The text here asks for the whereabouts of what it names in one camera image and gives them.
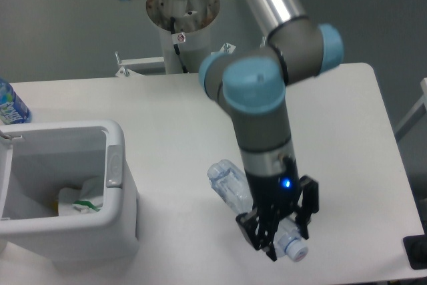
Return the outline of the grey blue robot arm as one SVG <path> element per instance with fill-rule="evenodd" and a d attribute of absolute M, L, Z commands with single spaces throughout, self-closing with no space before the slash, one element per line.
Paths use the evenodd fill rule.
<path fill-rule="evenodd" d="M 271 260 L 308 253 L 308 224 L 319 210 L 319 185 L 299 176 L 286 108 L 286 87 L 341 64 L 344 46 L 331 25 L 314 25 L 299 0 L 246 0 L 266 38 L 247 53 L 202 54 L 205 94 L 231 118 L 243 168 L 228 160 L 207 172 L 236 213 L 246 241 Z M 217 0 L 147 0 L 151 20 L 168 35 L 178 71 L 190 72 L 184 43 L 216 18 Z"/>

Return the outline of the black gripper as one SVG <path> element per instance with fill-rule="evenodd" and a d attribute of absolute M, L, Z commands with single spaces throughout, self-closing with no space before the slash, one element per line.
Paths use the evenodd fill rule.
<path fill-rule="evenodd" d="M 296 161 L 284 159 L 285 170 L 272 176 L 246 174 L 254 209 L 236 216 L 236 223 L 247 243 L 262 250 L 275 262 L 274 236 L 281 220 L 295 211 L 302 188 L 302 203 L 296 207 L 295 223 L 304 239 L 309 238 L 308 224 L 319 211 L 319 183 L 310 176 L 299 179 Z"/>

